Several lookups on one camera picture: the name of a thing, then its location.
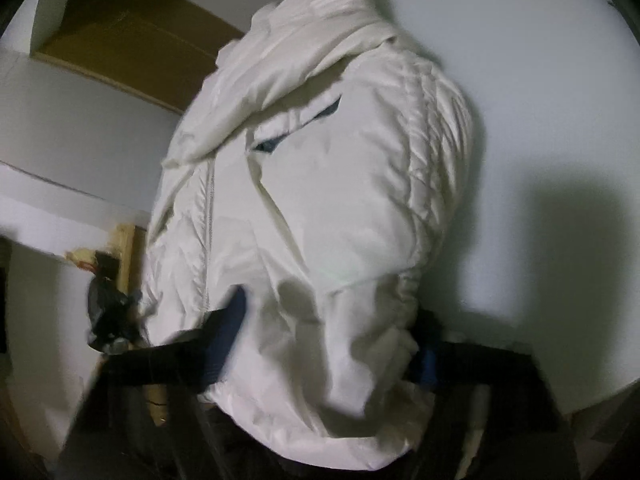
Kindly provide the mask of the brown wooden door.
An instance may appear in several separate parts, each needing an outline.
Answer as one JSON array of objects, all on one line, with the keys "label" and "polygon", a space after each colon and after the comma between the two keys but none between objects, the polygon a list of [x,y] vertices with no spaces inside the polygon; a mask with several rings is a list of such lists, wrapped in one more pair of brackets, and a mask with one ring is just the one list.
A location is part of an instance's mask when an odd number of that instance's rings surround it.
[{"label": "brown wooden door", "polygon": [[241,37],[188,0],[67,0],[35,58],[182,113],[220,49]]}]

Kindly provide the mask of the white puffer jacket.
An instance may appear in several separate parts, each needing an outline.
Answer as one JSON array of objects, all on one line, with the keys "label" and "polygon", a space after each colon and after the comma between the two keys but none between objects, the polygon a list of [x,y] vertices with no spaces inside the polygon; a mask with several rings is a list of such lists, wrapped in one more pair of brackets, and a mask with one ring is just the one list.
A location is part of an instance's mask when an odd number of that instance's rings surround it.
[{"label": "white puffer jacket", "polygon": [[405,380],[420,279],[462,195],[472,116],[374,0],[283,0],[179,122],[146,238],[143,336],[247,315],[204,394],[289,460],[379,470],[430,413]]}]

